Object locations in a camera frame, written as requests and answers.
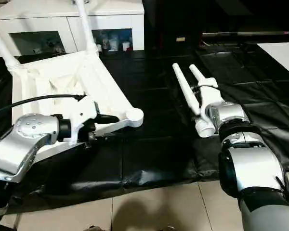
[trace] tiled floor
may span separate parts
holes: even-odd
[[[12,227],[16,215],[2,224]],[[80,205],[25,213],[19,231],[82,231],[90,225],[113,231],[242,231],[237,201],[218,181],[134,192]]]

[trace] white plastic part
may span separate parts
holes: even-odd
[[[195,119],[195,128],[198,135],[202,138],[207,138],[215,133],[215,127],[211,121],[207,122],[203,118]]]
[[[142,110],[134,108],[130,104],[98,57],[97,48],[86,19],[83,1],[76,0],[76,3],[86,35],[86,51],[19,64],[0,39],[0,55],[4,58],[13,78],[13,103],[42,95],[85,93],[97,102],[101,114],[114,115],[119,118],[117,123],[96,124],[96,136],[103,136],[105,133],[126,126],[134,128],[141,126],[144,119]],[[26,103],[12,109],[12,123],[20,116],[28,113],[62,114],[64,118],[69,118],[78,107],[78,103],[72,98],[45,99]],[[87,105],[85,108],[89,111],[91,109],[95,110],[95,106],[93,108],[93,106]],[[74,122],[73,129],[80,129],[81,125],[76,125],[80,122]],[[77,138],[74,134],[70,144],[74,144],[75,140]],[[37,159],[51,157],[79,145],[70,144],[68,142],[57,142],[54,145],[44,146],[38,151],[39,157]]]
[[[193,111],[195,115],[199,115],[200,114],[199,102],[194,96],[193,91],[189,87],[189,84],[186,81],[182,73],[182,70],[180,69],[177,63],[174,63],[172,67],[175,72],[175,75],[177,76],[177,79],[179,81],[179,84],[181,86],[181,89],[183,91],[183,94],[184,94],[184,97],[186,99],[188,106],[190,107],[190,109]]]
[[[71,138],[68,139],[69,145],[74,145],[78,140],[78,132],[84,126],[83,123],[89,119],[95,119],[97,111],[94,100],[91,97],[84,97],[77,102],[76,107],[69,116],[71,121]]]
[[[4,59],[5,65],[8,69],[13,69],[15,67],[19,67],[20,63],[14,56],[11,55],[4,42],[0,38],[0,56]]]
[[[198,86],[209,85],[218,88],[215,78],[205,78],[199,69],[194,65],[190,65],[189,69],[192,71],[196,79],[198,80]],[[224,99],[221,97],[221,92],[218,89],[211,87],[201,87],[201,108],[200,116],[210,123],[210,118],[207,116],[207,110],[210,106],[218,106],[224,102]]]
[[[83,33],[86,39],[86,49],[87,51],[94,51],[94,52],[97,52],[98,54],[98,50],[94,42],[94,38],[92,36],[90,22],[86,14],[84,2],[83,0],[75,0],[75,2],[78,7],[79,17],[81,20]]]
[[[186,81],[180,67],[178,64],[172,65],[174,72],[178,78],[179,84],[185,96],[188,106],[191,108],[195,115],[200,114],[199,102],[193,94],[193,91],[190,89],[188,82]],[[215,133],[215,127],[210,121],[204,120],[201,117],[195,119],[195,128],[200,137],[206,138],[210,137]]]

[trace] dark background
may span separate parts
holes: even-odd
[[[206,33],[212,32],[231,32],[218,37],[234,42],[289,41],[289,0],[143,0],[143,3],[146,49],[197,47],[202,38],[210,40]],[[278,33],[237,38],[237,32],[259,31]],[[185,42],[177,43],[177,37],[185,37]]]

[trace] white cabinet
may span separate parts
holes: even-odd
[[[144,49],[141,0],[91,0],[85,7],[93,35],[127,29],[133,50]],[[0,36],[14,56],[84,50],[82,33],[72,0],[13,0],[0,8]]]
[[[51,44],[77,51],[66,17],[0,20],[0,36],[14,56],[40,53]]]
[[[86,47],[81,23],[78,17],[68,17],[76,47],[82,51]],[[145,47],[144,41],[144,15],[98,15],[89,16],[92,30],[116,30],[130,29],[132,36],[133,50],[143,50]]]

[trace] cable connector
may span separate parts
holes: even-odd
[[[77,101],[80,101],[82,100],[83,98],[85,98],[87,95],[86,94],[83,94],[83,95],[75,95],[74,96],[74,99],[77,100]]]

